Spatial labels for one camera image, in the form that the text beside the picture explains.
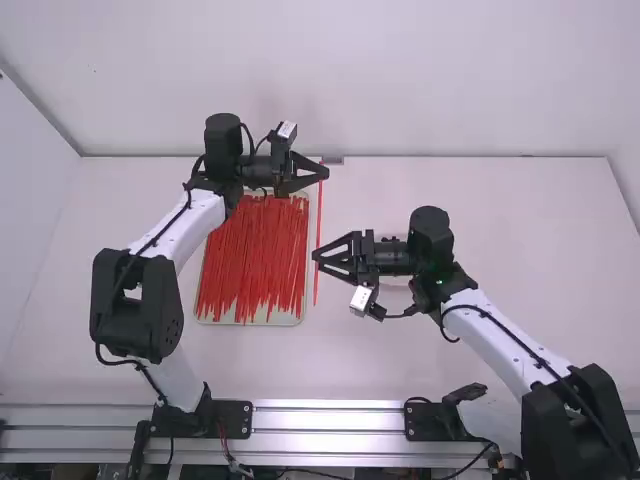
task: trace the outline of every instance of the white wall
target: white wall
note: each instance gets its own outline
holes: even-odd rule
[[[13,82],[3,76],[0,79],[0,364],[46,256],[73,167],[79,160]]]
[[[640,2],[7,0],[0,52],[89,154],[217,111],[307,153],[607,155],[640,220]]]

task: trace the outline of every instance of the black wire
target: black wire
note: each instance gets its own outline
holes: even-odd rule
[[[447,335],[447,332],[444,331],[444,322],[442,321],[442,318],[440,319],[440,335],[442,335],[442,338],[444,338],[449,343],[458,343],[460,341],[460,338],[451,338],[449,335]]]
[[[171,450],[169,452],[169,460],[167,460],[167,466],[171,466],[171,462],[173,461],[173,453],[175,452],[173,433],[169,436],[169,443],[171,445]]]
[[[247,138],[249,139],[249,156],[253,158],[256,155],[256,147],[253,143],[253,136],[251,135],[251,132],[249,131],[249,127],[247,127],[246,123],[241,123],[240,127],[244,128],[244,131],[247,134]]]
[[[609,435],[609,432],[607,432],[607,429],[605,428],[605,426],[602,424],[602,422],[600,422],[600,419],[596,417],[596,415],[593,413],[589,405],[587,405],[587,403],[580,397],[580,395],[576,393],[576,391],[571,387],[571,385],[569,385],[567,381],[563,377],[561,377],[558,372],[556,372],[551,366],[549,366],[547,362],[540,355],[534,352],[531,347],[529,347],[526,343],[520,340],[515,333],[513,333],[511,330],[505,327],[498,319],[496,319],[493,315],[491,315],[491,313],[487,312],[486,310],[476,305],[466,305],[466,304],[454,305],[453,307],[449,307],[444,312],[442,312],[441,320],[444,320],[445,315],[447,315],[448,313],[453,312],[454,310],[461,310],[461,309],[473,310],[474,312],[479,313],[481,316],[487,317],[489,320],[491,320],[500,330],[502,330],[509,338],[511,338],[511,340],[516,342],[520,346],[520,348],[522,348],[525,352],[527,352],[531,356],[531,358],[533,358],[536,362],[538,362],[540,366],[542,366],[547,372],[549,372],[551,376],[555,378],[560,383],[560,385],[564,387],[564,389],[567,391],[567,393],[572,398],[572,400],[575,401],[576,404],[580,407],[580,409],[584,412],[585,416],[589,418],[589,420],[591,420],[593,424],[596,426],[596,428],[600,432],[600,435],[602,436],[604,441],[607,443],[609,448],[613,451],[615,456],[618,457],[618,461],[624,467],[625,476],[629,478],[631,468],[629,467],[627,460],[625,460],[622,452],[620,451],[620,448],[615,444],[615,442]]]
[[[308,473],[310,475],[317,475],[318,477],[333,478],[334,480],[353,480],[352,478],[349,478],[349,477],[341,477],[340,475],[332,475],[330,473],[317,472],[315,470],[309,470],[307,468],[285,468],[284,470],[281,470],[279,472],[274,471],[272,473],[276,473],[275,477],[266,477],[264,478],[264,480],[278,480],[285,473],[289,473],[289,472]]]
[[[105,360],[104,357],[102,356],[102,352],[100,351],[100,347],[102,346],[101,343],[97,343],[96,342],[96,358],[98,359],[98,361],[102,364],[105,365],[107,367],[116,367],[118,365],[133,365],[136,367],[136,370],[138,370],[140,373],[142,373],[142,375],[144,376],[144,378],[147,380],[147,382],[149,382],[149,385],[151,385],[151,388],[153,388],[155,390],[155,392],[158,394],[158,398],[160,398],[160,400],[167,404],[167,396],[162,393],[162,390],[160,390],[160,387],[158,387],[158,384],[156,384],[156,382],[153,380],[153,378],[151,378],[151,375],[149,375],[149,372],[147,371],[147,367],[140,361],[138,360],[118,360],[116,362],[110,361],[110,360]]]
[[[495,446],[495,443],[493,442],[489,442],[485,445],[485,447],[480,450],[480,453],[478,453],[478,455],[476,455],[473,460],[471,460],[469,463],[467,463],[464,467],[462,467],[460,470],[456,470],[453,473],[450,473],[449,475],[445,476],[445,477],[439,477],[439,478],[432,478],[431,480],[451,480],[452,478],[456,478],[458,475],[462,475],[464,472],[466,472],[467,470],[469,470],[471,467],[473,467],[473,465],[482,458],[482,456],[487,453],[487,450],[489,450],[491,447]]]
[[[260,139],[260,141],[258,142],[258,145],[256,145],[256,155],[258,154],[258,150],[260,150],[260,146],[265,142],[267,138],[269,138],[268,134],[262,137],[262,139]]]
[[[418,313],[418,306],[414,303],[413,305],[404,309],[404,312],[394,314],[394,315],[385,315],[384,318],[407,318],[411,317]]]

